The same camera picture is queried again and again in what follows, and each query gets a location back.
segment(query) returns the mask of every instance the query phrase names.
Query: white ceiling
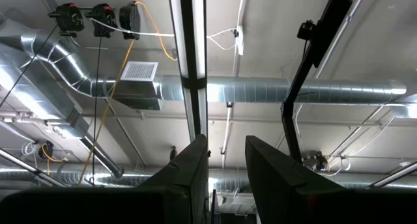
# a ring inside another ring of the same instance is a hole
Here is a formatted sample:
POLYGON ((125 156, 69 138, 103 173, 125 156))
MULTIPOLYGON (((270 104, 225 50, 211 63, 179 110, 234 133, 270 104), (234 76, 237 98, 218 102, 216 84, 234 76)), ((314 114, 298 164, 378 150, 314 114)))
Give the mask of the white ceiling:
MULTIPOLYGON (((58 4, 73 2, 81 7, 91 7, 98 3, 108 3, 119 8, 132 0, 56 0, 58 4)), ((144 2, 161 33, 172 33, 171 15, 168 0, 137 0, 144 2)), ((239 76, 245 77, 287 77, 292 78, 301 60, 304 41, 297 39, 299 25, 306 20, 317 21, 328 0, 248 0, 244 15, 245 54, 240 58, 239 76)), ((353 21, 341 39, 334 56, 323 72, 325 79, 399 79, 414 83, 417 79, 417 23, 415 23, 417 0, 364 0, 353 21)), ((207 0, 207 33, 234 27, 237 20, 239 0, 207 0)), ((0 11, 20 20, 26 25, 50 29, 54 21, 47 17, 48 7, 42 0, 0 0, 0 11)), ((154 32, 148 17, 140 8, 142 30, 154 32)), ((92 36, 92 26, 86 21, 86 30, 79 33, 77 41, 84 47, 98 46, 98 38, 92 36)), ((223 46, 233 45, 233 35, 225 33, 216 40, 223 46)), ((167 49, 175 48, 172 38, 164 38, 167 49)), ((126 49, 129 41, 122 34, 113 33, 110 39, 104 39, 103 46, 126 49)), ((233 49, 224 51, 207 42, 207 63, 210 76, 231 76, 233 49)), ((160 51, 156 37, 141 36, 135 48, 156 48, 159 51, 134 50, 130 60, 157 61, 159 75, 178 75, 177 62, 169 60, 160 51)), ((114 76, 122 63, 125 50, 107 50, 102 52, 100 73, 114 76)), ((97 50, 86 49, 83 54, 91 69, 95 68, 97 50)), ((93 112, 93 100, 72 92, 74 98, 86 113, 93 112)), ((8 100, 14 107, 14 99, 8 100)), ((139 113, 122 104, 113 104, 116 112, 123 115, 138 116, 139 113)), ((103 113, 104 102, 99 102, 99 114, 103 113)), ((362 122, 375 107, 305 105, 300 121, 312 122, 362 122)), ((384 108, 373 120, 383 117, 388 108, 384 108)), ((182 102, 164 102, 162 111, 144 111, 145 120, 139 118, 121 119, 128 129, 143 159, 148 165, 163 166, 168 162, 170 146, 175 145, 181 151, 189 143, 187 124, 184 119, 155 119, 153 115, 185 116, 182 102)), ((209 103, 209 117, 225 118, 227 110, 224 103, 209 103)), ((384 116, 382 122, 391 113, 384 116)), ((243 104, 233 107, 234 119, 280 119, 280 105, 243 104)), ((413 120, 395 119, 392 124, 410 124, 413 120)), ((39 133, 30 125, 20 126, 37 137, 39 133)), ((346 138, 354 128, 347 126, 306 126, 300 125, 303 147, 306 150, 321 150, 329 154, 346 138)), ((377 131, 368 130, 352 145, 360 147, 364 141, 377 131)), ((353 172, 388 173, 403 160, 417 159, 414 128, 388 128, 372 145, 369 145, 355 158, 351 158, 353 172)), ((283 128, 281 123, 234 123, 228 142, 228 167, 246 167, 244 140, 247 135, 256 135, 275 146, 283 128)), ((223 145, 225 123, 210 121, 208 125, 209 148, 212 157, 211 167, 220 167, 222 158, 219 148, 223 145)), ((106 129, 98 142, 108 154, 120 164, 135 165, 137 155, 121 132, 115 119, 108 119, 106 129)), ((86 157, 84 148, 67 139, 59 144, 73 150, 82 159, 86 157)), ((287 144, 280 147, 288 153, 287 144)))

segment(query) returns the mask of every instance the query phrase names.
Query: yellow cable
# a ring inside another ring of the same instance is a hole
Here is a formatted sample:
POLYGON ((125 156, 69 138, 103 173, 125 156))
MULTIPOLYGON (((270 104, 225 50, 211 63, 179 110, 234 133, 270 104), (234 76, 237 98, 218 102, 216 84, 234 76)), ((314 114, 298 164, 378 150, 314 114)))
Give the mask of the yellow cable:
POLYGON ((128 51, 126 52, 126 56, 124 57, 124 61, 123 61, 123 63, 122 63, 122 67, 121 67, 121 69, 120 69, 119 74, 117 75, 116 82, 115 82, 115 86, 114 86, 114 87, 113 87, 113 89, 111 90, 111 94, 110 94, 110 97, 109 97, 109 100, 108 100, 108 103, 107 103, 107 106, 106 106, 106 110, 104 110, 104 114, 103 114, 103 117, 102 117, 102 121, 101 121, 101 123, 100 123, 100 126, 98 127, 97 135, 96 135, 96 138, 95 138, 95 140, 94 140, 94 142, 93 142, 93 147, 91 148, 90 153, 89 153, 89 157, 87 158, 87 161, 85 162, 83 172, 81 173, 81 176, 79 177, 78 187, 80 187, 80 186, 81 186, 81 181, 83 180, 84 174, 85 174, 85 172, 86 172, 86 170, 87 170, 87 168, 88 168, 88 166, 89 166, 89 164, 90 164, 91 155, 93 155, 93 151, 94 151, 94 148, 95 148, 95 146, 96 146, 98 136, 100 135, 100 132, 101 132, 102 127, 103 127, 103 124, 104 124, 104 122, 106 121, 106 117, 107 117, 107 113, 108 113, 108 111, 109 111, 109 107, 110 107, 111 99, 113 99, 113 95, 115 94, 115 90, 116 90, 117 84, 119 84, 120 78, 121 78, 122 73, 123 73, 123 70, 124 70, 124 66, 126 65, 126 62, 127 62, 127 60, 128 60, 129 54, 130 54, 130 50, 132 50, 132 46, 133 46, 133 43, 134 43, 134 42, 135 42, 135 40, 132 40, 132 41, 130 42, 129 49, 128 49, 128 51))
POLYGON ((54 162, 62 162, 62 161, 64 161, 64 160, 56 160, 56 159, 53 159, 53 158, 51 158, 50 156, 48 156, 47 154, 46 154, 46 151, 45 151, 45 146, 46 146, 46 144, 43 144, 42 145, 42 151, 44 152, 44 155, 49 159, 49 160, 51 160, 51 161, 54 161, 54 162))
POLYGON ((50 175, 50 160, 48 159, 48 162, 46 163, 47 165, 47 170, 48 170, 48 176, 50 175))
MULTIPOLYGON (((136 1, 136 2, 135 2, 135 4, 136 4, 136 5, 140 4, 140 5, 142 5, 142 6, 143 6, 143 8, 146 10, 146 13, 148 14, 149 18, 151 19, 151 22, 152 22, 152 24, 154 25, 154 28, 155 28, 156 32, 157 32, 157 33, 159 33, 159 29, 158 29, 158 27, 156 26, 156 24, 155 24, 154 20, 152 19, 152 16, 151 16, 151 14, 149 13, 148 8, 146 7, 146 5, 145 5, 144 3, 142 3, 142 2, 139 2, 139 1, 136 1)), ((164 42, 162 42, 162 38, 161 38, 161 36, 159 36, 158 38, 159 38, 159 41, 160 41, 160 43, 161 43, 162 49, 163 49, 163 50, 164 50, 164 52, 165 52, 165 55, 166 55, 168 58, 170 58, 171 60, 176 61, 177 59, 172 58, 172 56, 170 56, 170 55, 168 54, 167 50, 165 49, 164 42)))

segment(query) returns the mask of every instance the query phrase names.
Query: ceiling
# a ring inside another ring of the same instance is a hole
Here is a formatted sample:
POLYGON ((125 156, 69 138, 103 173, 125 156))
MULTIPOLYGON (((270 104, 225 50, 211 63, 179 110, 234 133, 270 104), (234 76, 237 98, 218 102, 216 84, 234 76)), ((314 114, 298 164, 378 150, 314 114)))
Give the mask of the ceiling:
MULTIPOLYGON (((60 5, 73 2, 80 7, 92 7, 99 3, 108 3, 120 8, 132 0, 56 0, 60 5)), ((144 2, 151 12, 161 33, 173 33, 169 0, 136 0, 144 2)), ((306 20, 317 21, 328 0, 248 0, 243 17, 244 55, 240 57, 238 75, 242 77, 285 77, 293 78, 301 61, 304 41, 297 39, 299 25, 306 20)), ((329 60, 321 76, 323 79, 347 80, 386 80, 398 79, 405 83, 415 83, 417 72, 417 0, 364 0, 341 38, 334 55, 329 60)), ((236 25, 239 0, 207 0, 207 34, 211 35, 236 25)), ((45 0, 0 0, 0 12, 37 29, 50 30, 55 22, 47 17, 50 11, 45 0)), ((142 8, 141 24, 143 32, 153 33, 150 19, 142 8)), ((86 47, 97 47, 99 39, 92 36, 93 28, 85 23, 86 29, 78 34, 76 41, 84 48, 84 57, 91 70, 96 68, 98 51, 86 47)), ((167 49, 175 49, 173 38, 163 38, 167 49)), ((224 47, 233 45, 231 33, 215 38, 224 47)), ((129 41, 122 34, 114 32, 109 39, 103 39, 100 56, 100 74, 115 76, 120 69, 129 41)), ((162 52, 158 38, 141 36, 130 55, 131 61, 158 62, 158 75, 179 75, 178 63, 168 59, 162 52)), ((224 51, 211 41, 207 42, 207 65, 209 76, 231 76, 234 50, 224 51)), ((73 91, 68 92, 77 100, 84 113, 93 113, 94 101, 73 91)), ((14 108, 25 108, 11 96, 7 102, 14 108)), ((145 118, 139 118, 141 112, 114 102, 117 114, 130 115, 121 122, 127 129, 135 146, 148 166, 163 166, 169 161, 169 151, 175 145, 179 152, 189 143, 188 129, 182 102, 162 103, 161 111, 142 111, 145 118)), ((99 100, 98 114, 104 112, 105 103, 99 100)), ((331 153, 354 128, 349 123, 361 123, 375 110, 371 106, 342 105, 305 105, 300 116, 301 122, 339 122, 345 126, 323 126, 320 124, 301 124, 300 133, 304 150, 321 150, 324 155, 331 153)), ((227 109, 224 103, 209 103, 208 143, 212 156, 210 167, 221 167, 220 148, 225 136, 227 109)), ((388 107, 376 115, 373 122, 385 122, 392 113, 388 107)), ((228 148, 227 167, 245 168, 244 140, 246 135, 256 135, 263 141, 275 146, 283 128, 280 119, 280 105, 245 104, 233 106, 233 119, 244 119, 232 124, 228 148), (250 120, 276 122, 251 122, 250 120)), ((417 160, 415 142, 417 135, 414 120, 395 119, 392 127, 370 144, 365 150, 350 158, 349 172, 389 173, 401 161, 417 160), (410 127, 397 127, 406 124, 410 127)), ((29 124, 19 124, 19 128, 35 137, 45 137, 44 132, 29 124)), ((119 164, 135 166, 138 156, 121 131, 114 118, 108 118, 106 128, 98 140, 102 148, 119 164)), ((350 148, 367 143, 377 128, 363 128, 366 131, 350 148)), ((14 135, 4 132, 8 141, 2 141, 0 147, 20 148, 22 141, 14 135)), ((48 137, 66 150, 72 150, 79 159, 84 160, 87 151, 77 141, 48 137)), ((280 150, 288 153, 284 141, 280 150)))

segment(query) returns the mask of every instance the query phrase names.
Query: air vent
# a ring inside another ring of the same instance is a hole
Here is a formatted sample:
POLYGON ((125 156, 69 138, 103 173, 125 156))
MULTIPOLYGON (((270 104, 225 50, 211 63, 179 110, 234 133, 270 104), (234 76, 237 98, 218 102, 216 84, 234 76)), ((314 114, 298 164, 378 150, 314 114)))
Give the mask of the air vent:
POLYGON ((121 80, 153 81, 158 62, 129 61, 124 68, 121 80))

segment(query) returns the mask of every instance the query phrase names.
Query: ceiling vent grille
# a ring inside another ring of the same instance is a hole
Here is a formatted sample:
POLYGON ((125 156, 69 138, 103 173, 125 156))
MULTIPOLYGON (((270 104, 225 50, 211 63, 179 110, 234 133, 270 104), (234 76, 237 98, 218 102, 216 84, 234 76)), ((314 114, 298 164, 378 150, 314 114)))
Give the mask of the ceiling vent grille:
POLYGON ((158 62, 129 61, 124 68, 121 80, 153 81, 158 62))

